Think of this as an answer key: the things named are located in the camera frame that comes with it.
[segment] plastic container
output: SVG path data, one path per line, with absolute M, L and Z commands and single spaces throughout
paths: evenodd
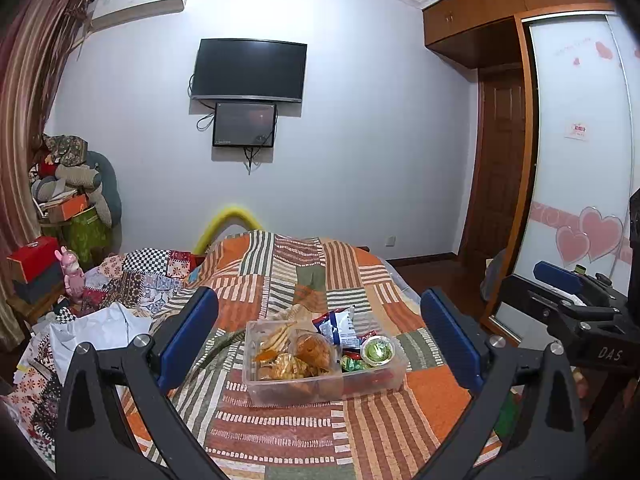
M 374 394 L 384 390 L 399 390 L 404 381 L 408 360 L 398 342 L 391 338 L 396 353 L 386 365 L 357 372 L 328 374 L 319 377 L 285 381 L 258 381 L 257 363 L 254 357 L 258 353 L 260 341 L 273 333 L 284 321 L 249 321 L 244 336 L 244 365 L 242 382 L 255 406 L 291 406 L 294 404 L 313 404 L 329 400 L 349 399 Z M 370 330 L 380 330 L 372 313 L 356 313 L 354 326 L 358 335 Z

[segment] patchwork bedspread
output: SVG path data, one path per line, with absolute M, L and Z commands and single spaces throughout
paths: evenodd
M 216 245 L 179 286 L 174 280 L 188 272 L 188 266 L 178 263 L 185 259 L 182 253 L 142 250 L 118 258 L 106 261 L 94 276 L 99 287 L 88 310 L 108 301 L 125 303 L 124 298 L 126 306 L 159 323 L 179 312 L 198 286 L 216 291 L 218 320 L 184 384 L 169 396 L 198 442 L 230 477 L 408 479 L 434 453 L 469 401 L 422 322 L 418 305 L 400 291 L 380 259 L 363 250 L 334 240 L 252 231 Z M 241 378 L 244 326 L 298 303 L 313 312 L 351 305 L 372 312 L 409 359 L 404 387 L 322 404 L 253 407 Z M 53 370 L 46 361 L 47 345 L 39 342 L 39 361 Z M 43 440 L 46 431 L 33 412 L 37 407 L 39 413 L 47 412 L 46 397 L 47 427 L 52 426 L 60 395 L 56 382 L 55 372 L 42 381 L 29 367 L 7 399 L 17 406 L 17 422 L 50 465 L 54 443 L 50 432 Z M 30 396 L 27 413 L 18 404 Z M 141 450 L 161 463 L 128 392 L 122 403 Z M 495 456 L 499 447 L 492 435 L 479 462 Z

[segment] monitor screen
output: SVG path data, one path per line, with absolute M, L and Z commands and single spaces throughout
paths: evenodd
M 302 101 L 306 44 L 263 40 L 200 40 L 194 99 Z
M 262 103 L 217 103 L 214 146 L 273 147 L 276 107 Z

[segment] yellow foam tube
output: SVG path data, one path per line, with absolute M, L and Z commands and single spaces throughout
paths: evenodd
M 230 218 L 238 218 L 242 220 L 249 229 L 262 229 L 260 222 L 258 222 L 246 209 L 237 205 L 225 207 L 213 217 L 211 222 L 209 222 L 209 225 L 198 240 L 198 243 L 193 248 L 193 254 L 204 254 L 207 251 L 207 247 L 209 247 L 209 244 L 214 239 L 217 230 L 220 229 L 220 226 Z

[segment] pink figurine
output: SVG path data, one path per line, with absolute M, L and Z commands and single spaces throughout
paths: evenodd
M 80 301 L 84 293 L 84 272 L 78 263 L 78 256 L 73 251 L 67 251 L 66 247 L 60 247 L 60 251 L 56 251 L 54 254 L 65 275 L 66 293 L 73 300 Z

